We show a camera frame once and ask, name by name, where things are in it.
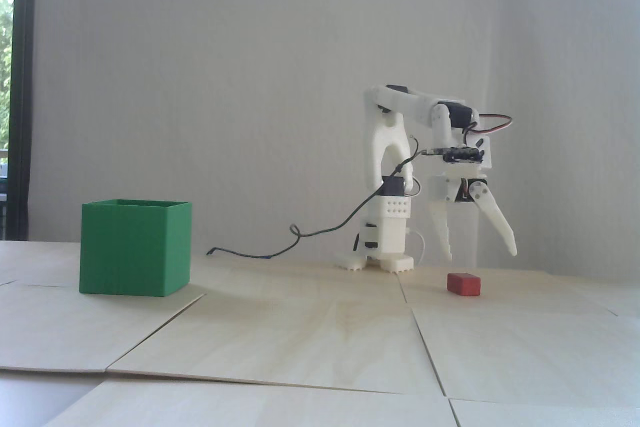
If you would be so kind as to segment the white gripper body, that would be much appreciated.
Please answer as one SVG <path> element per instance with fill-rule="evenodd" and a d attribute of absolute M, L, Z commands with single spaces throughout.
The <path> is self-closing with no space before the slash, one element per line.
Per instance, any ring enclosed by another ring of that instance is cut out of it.
<path fill-rule="evenodd" d="M 444 166 L 427 183 L 430 201 L 487 203 L 490 190 L 480 166 Z"/>

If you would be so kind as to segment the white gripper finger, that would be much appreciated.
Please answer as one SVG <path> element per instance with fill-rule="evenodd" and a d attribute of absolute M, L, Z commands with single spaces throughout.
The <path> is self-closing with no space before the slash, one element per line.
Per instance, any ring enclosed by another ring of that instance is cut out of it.
<path fill-rule="evenodd" d="M 518 250 L 514 231 L 498 206 L 489 186 L 484 182 L 475 181 L 469 185 L 469 193 L 478 209 L 487 217 L 496 232 L 502 237 L 510 255 L 517 256 Z"/>
<path fill-rule="evenodd" d="M 441 246 L 442 255 L 445 261 L 452 262 L 452 253 L 450 245 L 450 230 L 448 228 L 448 213 L 445 201 L 430 201 L 429 215 L 433 221 L 435 232 L 438 236 L 439 245 Z"/>

